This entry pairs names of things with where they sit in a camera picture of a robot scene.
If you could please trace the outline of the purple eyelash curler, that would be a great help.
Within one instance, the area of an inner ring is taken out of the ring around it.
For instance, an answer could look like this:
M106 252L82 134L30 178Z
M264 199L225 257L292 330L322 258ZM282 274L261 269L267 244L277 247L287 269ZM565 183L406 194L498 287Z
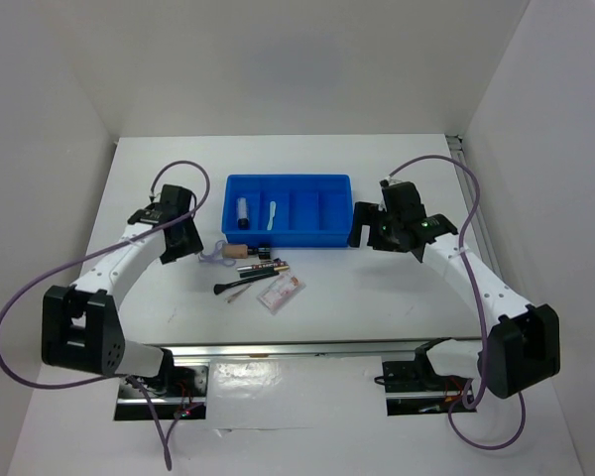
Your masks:
M212 264L212 265L221 265L225 267L230 267L233 265L232 260L230 258L225 258L223 256L223 248L227 244L225 240L218 240L214 244L214 248L209 253L199 252L198 253L198 261L200 263Z

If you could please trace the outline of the green spatula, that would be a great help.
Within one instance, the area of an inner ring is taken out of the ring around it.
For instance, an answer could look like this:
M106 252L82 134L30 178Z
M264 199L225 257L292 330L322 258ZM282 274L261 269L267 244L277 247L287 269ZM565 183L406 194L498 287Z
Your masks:
M276 211L277 211L277 203L274 200L271 200L269 203L269 217L268 217L267 226L266 226L267 231L273 230Z

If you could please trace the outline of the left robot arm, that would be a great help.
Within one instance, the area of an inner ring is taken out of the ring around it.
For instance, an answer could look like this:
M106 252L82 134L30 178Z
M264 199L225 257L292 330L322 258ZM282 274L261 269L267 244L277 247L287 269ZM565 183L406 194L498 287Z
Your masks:
M42 360L45 364L103 377L132 375L155 396L176 383L171 351L124 336L119 307L147 268L202 251L187 214L195 195L165 184L160 197L127 221L117 248L67 287L52 286L43 298Z

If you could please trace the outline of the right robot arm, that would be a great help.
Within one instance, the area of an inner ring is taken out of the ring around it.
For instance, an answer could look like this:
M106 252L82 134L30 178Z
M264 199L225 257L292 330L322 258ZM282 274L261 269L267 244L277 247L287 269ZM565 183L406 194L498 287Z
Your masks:
M506 399L560 371L559 317L548 304L534 305L506 285L461 238L444 215L429 215L416 186L384 179L379 203L354 205L348 244L369 230L374 250L410 253L433 269L478 318L479 342L437 338L415 351L413 376L425 389L446 377L477 380Z

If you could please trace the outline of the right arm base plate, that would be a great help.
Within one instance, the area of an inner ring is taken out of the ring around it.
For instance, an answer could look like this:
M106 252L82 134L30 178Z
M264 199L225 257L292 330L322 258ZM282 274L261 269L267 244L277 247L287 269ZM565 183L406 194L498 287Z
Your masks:
M386 361L373 379L385 391L389 417L472 413L461 399L466 380L460 377L422 377L413 361Z

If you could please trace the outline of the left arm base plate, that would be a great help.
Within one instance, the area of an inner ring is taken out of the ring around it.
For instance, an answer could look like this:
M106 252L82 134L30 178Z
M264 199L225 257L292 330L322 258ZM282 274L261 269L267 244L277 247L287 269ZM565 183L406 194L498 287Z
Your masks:
M174 367L167 381L137 377L161 420L206 419L209 366L204 363ZM115 421L151 420L152 414L142 390L123 380L118 387Z

